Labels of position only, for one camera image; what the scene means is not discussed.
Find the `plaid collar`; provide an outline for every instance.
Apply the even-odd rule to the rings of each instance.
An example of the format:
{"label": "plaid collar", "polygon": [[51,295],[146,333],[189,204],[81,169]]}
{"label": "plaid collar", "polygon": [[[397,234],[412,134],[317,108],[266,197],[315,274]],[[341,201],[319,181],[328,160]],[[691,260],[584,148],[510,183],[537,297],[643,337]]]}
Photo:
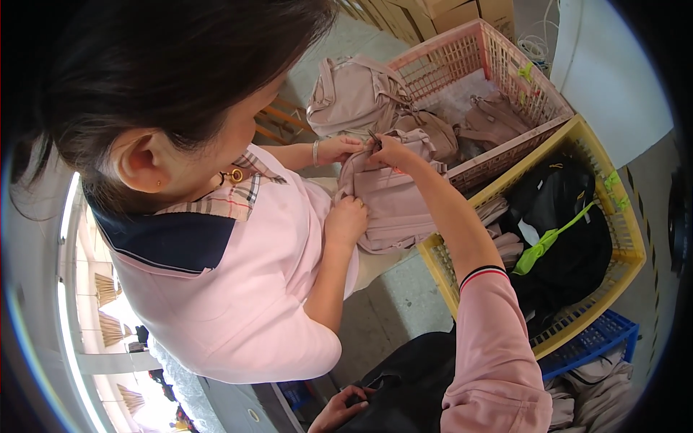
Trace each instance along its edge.
{"label": "plaid collar", "polygon": [[248,149],[234,161],[234,165],[252,170],[255,173],[237,184],[227,180],[219,185],[216,190],[194,202],[174,204],[162,211],[156,212],[155,215],[190,212],[233,218],[237,221],[247,221],[257,200],[260,185],[268,182],[280,185],[287,184],[286,179],[272,172]]}

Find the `curtain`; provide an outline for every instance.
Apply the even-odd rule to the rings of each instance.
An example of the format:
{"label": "curtain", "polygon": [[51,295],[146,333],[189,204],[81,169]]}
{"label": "curtain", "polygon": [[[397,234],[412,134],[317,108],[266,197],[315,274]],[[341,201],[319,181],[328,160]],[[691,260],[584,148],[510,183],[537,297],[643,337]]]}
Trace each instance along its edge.
{"label": "curtain", "polygon": [[108,276],[94,274],[94,282],[96,283],[96,298],[98,299],[99,308],[115,301],[118,295],[123,292],[120,284],[118,284],[118,290],[116,291],[113,286],[113,279]]}
{"label": "curtain", "polygon": [[127,326],[125,327],[125,334],[121,330],[121,321],[113,316],[109,316],[103,311],[98,312],[98,323],[101,325],[101,333],[103,334],[103,344],[108,347],[125,337],[132,335],[132,331]]}
{"label": "curtain", "polygon": [[121,395],[123,396],[123,400],[125,401],[125,406],[128,407],[128,411],[130,411],[130,415],[134,416],[137,411],[142,409],[144,407],[144,397],[142,397],[142,394],[139,394],[134,391],[130,391],[128,388],[125,388],[123,385],[118,384],[118,390],[121,392]]}

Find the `pink shirt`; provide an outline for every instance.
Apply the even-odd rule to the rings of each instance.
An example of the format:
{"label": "pink shirt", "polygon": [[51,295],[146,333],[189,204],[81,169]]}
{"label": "pink shirt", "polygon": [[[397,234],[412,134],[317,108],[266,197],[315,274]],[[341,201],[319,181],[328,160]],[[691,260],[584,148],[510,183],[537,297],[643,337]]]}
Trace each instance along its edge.
{"label": "pink shirt", "polygon": [[[135,313],[192,372],[236,384],[315,378],[342,354],[337,336],[303,309],[331,198],[270,153],[255,145],[248,150],[287,184],[260,185],[252,214],[236,221],[217,267],[190,276],[117,251],[113,263]],[[344,298],[357,273],[354,249]]]}
{"label": "pink shirt", "polygon": [[545,433],[551,414],[507,275],[473,272],[459,296],[455,379],[443,398],[441,433]]}

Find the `black backpack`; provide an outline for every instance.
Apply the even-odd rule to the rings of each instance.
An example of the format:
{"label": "black backpack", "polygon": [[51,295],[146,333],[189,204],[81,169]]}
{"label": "black backpack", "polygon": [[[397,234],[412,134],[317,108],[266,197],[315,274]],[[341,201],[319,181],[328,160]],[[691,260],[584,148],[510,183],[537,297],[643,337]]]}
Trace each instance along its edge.
{"label": "black backpack", "polygon": [[440,432],[443,395],[455,377],[455,339],[453,328],[420,335],[395,350],[355,383],[377,391],[368,408],[336,432]]}
{"label": "black backpack", "polygon": [[[541,237],[560,229],[593,200],[595,177],[570,153],[558,151],[527,173],[508,193],[509,210],[501,219],[504,231],[512,231],[531,247],[518,228],[520,219]],[[611,260],[611,235],[598,206],[562,232],[526,275],[510,273],[520,309],[534,317],[527,322],[533,338],[550,326],[563,307],[580,302],[604,280]]]}

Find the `woman's right hand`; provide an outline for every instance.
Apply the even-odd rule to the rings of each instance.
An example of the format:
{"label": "woman's right hand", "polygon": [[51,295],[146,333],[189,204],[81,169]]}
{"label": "woman's right hand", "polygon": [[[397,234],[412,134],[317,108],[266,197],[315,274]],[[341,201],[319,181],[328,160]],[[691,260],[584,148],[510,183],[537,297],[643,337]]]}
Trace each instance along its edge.
{"label": "woman's right hand", "polygon": [[[403,145],[398,139],[383,134],[376,134],[376,136],[383,142],[383,148],[373,153],[366,161],[366,164],[380,163],[406,172],[408,164],[421,159],[419,155]],[[373,145],[373,139],[368,139],[366,145]]]}
{"label": "woman's right hand", "polygon": [[350,251],[368,227],[368,206],[348,195],[330,210],[325,219],[325,245],[347,247]]}

